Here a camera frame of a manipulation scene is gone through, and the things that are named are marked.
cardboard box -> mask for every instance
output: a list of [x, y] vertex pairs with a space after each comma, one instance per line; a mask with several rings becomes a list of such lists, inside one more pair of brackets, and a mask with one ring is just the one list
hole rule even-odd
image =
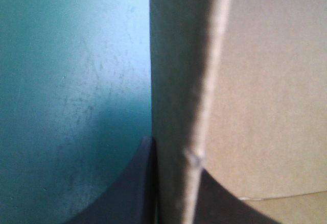
[[163, 223], [192, 223], [205, 157], [262, 213], [326, 222], [325, 1], [150, 0]]

crease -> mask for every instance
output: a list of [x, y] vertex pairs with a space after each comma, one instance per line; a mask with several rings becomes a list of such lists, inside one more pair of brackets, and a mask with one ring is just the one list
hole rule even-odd
[[294, 194], [294, 195], [288, 195], [288, 196], [280, 196], [280, 197], [263, 197], [263, 198], [256, 198], [256, 197], [238, 197], [241, 201], [264, 201], [264, 200], [278, 200], [281, 198], [291, 198], [291, 197], [298, 197], [298, 196], [306, 196], [306, 195], [314, 195], [318, 193], [324, 193], [327, 192], [327, 190], [323, 191], [316, 191], [316, 192], [309, 192], [309, 193], [302, 193], [302, 194]]

scratched surface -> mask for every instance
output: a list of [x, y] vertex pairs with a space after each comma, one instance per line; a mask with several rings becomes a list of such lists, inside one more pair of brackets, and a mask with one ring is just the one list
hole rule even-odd
[[0, 223], [62, 223], [151, 133], [148, 0], [0, 0]]

